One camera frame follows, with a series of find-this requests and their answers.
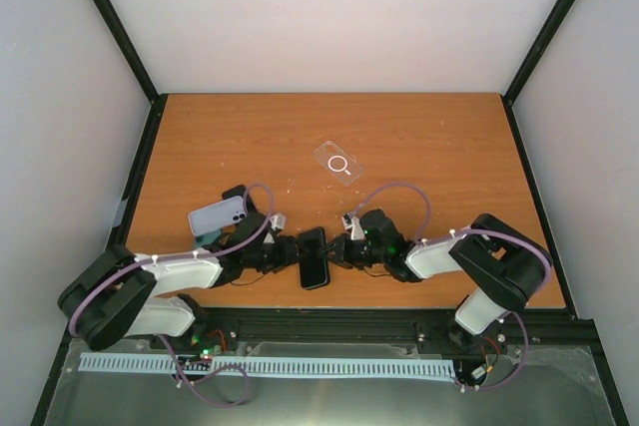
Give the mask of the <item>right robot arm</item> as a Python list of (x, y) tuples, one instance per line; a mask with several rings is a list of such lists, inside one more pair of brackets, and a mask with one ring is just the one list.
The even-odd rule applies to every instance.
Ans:
[(470, 352), (497, 320), (520, 312), (549, 281), (550, 254), (490, 213), (436, 239), (409, 240), (380, 209), (361, 218), (346, 215), (346, 232), (319, 253), (345, 268), (376, 264), (400, 282), (422, 282), (464, 272), (476, 285), (455, 308), (446, 336), (459, 352)]

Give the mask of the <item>clear magsafe phone case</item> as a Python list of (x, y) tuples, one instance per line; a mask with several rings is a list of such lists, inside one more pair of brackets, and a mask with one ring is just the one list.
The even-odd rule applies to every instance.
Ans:
[(332, 141), (326, 141), (313, 151), (314, 159), (345, 186), (358, 180), (363, 167)]

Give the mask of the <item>black aluminium frame rail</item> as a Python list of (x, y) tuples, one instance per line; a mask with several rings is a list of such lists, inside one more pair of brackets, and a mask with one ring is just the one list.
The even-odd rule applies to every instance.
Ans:
[(225, 308), (196, 310), (196, 322), (171, 340), (180, 352), (202, 350), (226, 340), (235, 351), (241, 342), (390, 344), (413, 346), (424, 355), (470, 359), (480, 349), (504, 354), (529, 346), (587, 346), (601, 351), (592, 320), (563, 310), (532, 309), (496, 321), (473, 336), (453, 324), (450, 309)]

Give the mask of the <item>black screen phone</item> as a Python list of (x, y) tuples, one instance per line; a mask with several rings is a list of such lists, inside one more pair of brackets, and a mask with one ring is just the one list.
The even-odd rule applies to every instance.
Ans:
[(329, 284), (329, 268), (325, 256), (301, 258), (299, 260), (301, 287), (306, 290), (317, 289)]

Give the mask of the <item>black phone case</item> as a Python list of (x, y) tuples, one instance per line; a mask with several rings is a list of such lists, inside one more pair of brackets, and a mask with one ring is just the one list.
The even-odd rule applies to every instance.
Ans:
[(323, 257), (325, 245), (325, 231), (321, 226), (301, 232), (298, 236), (301, 258)]

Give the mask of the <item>lavender phone case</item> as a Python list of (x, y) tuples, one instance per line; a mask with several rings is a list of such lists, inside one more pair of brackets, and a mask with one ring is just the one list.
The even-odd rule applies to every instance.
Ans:
[(247, 216), (245, 200), (234, 196), (188, 214), (193, 236), (200, 236), (239, 223)]

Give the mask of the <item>teal phone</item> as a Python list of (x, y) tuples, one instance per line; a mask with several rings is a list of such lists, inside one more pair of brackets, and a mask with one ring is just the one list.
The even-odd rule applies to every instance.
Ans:
[(206, 251), (219, 251), (226, 243), (227, 234), (222, 229), (198, 235), (194, 239), (194, 249)]

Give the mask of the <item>metal base plate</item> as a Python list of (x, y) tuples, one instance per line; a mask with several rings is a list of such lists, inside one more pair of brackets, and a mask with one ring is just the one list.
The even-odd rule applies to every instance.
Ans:
[[(48, 425), (621, 425), (585, 346), (510, 348), (480, 387), (416, 379), (80, 372), (69, 346)], [(103, 353), (166, 354), (143, 340)], [(426, 359), (400, 347), (262, 342), (223, 356)]]

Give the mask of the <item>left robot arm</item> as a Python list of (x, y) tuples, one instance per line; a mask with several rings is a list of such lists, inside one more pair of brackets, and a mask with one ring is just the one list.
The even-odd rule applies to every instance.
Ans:
[(267, 227), (253, 240), (237, 229), (183, 253), (134, 254), (108, 247), (60, 294), (57, 306), (68, 331), (94, 351), (128, 336), (173, 336), (186, 348), (201, 346), (208, 324), (185, 289), (210, 289), (238, 279), (246, 269), (262, 275), (297, 262), (298, 241)]

